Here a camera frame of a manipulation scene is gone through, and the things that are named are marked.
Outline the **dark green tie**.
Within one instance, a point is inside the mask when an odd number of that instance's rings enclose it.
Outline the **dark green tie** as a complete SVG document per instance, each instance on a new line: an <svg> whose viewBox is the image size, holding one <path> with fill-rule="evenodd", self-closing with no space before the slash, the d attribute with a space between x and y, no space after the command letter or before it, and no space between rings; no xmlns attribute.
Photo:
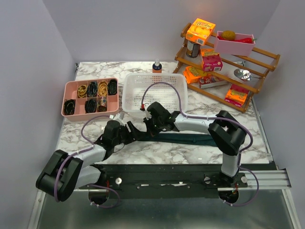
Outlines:
<svg viewBox="0 0 305 229"><path fill-rule="evenodd" d="M178 134L169 133L161 134L156 136L145 136L138 141L142 142L164 142L184 145L195 145L195 146L213 146L217 147L215 141L210 135L207 134Z"/></svg>

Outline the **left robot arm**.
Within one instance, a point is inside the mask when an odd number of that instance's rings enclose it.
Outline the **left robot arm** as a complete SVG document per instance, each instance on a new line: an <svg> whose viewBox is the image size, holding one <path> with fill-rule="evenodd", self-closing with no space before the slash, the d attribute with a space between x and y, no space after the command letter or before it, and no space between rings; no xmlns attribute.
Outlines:
<svg viewBox="0 0 305 229"><path fill-rule="evenodd" d="M64 202L74 189L91 184L102 188L106 177L93 164L108 159L114 148L130 144L145 136L130 121L122 125L119 121L107 122L103 134L87 149L67 153L56 150L36 180L36 188Z"/></svg>

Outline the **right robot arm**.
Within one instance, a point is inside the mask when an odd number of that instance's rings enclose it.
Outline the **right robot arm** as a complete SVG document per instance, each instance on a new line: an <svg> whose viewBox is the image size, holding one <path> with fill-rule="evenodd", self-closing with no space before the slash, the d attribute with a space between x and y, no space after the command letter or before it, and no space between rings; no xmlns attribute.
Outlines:
<svg viewBox="0 0 305 229"><path fill-rule="evenodd" d="M170 113L159 102L154 102L145 110L145 114L143 122L152 136L161 131L194 131L210 135L223 154L220 183L230 187L236 182L240 148L247 133L227 111L221 110L212 116L195 116L182 111Z"/></svg>

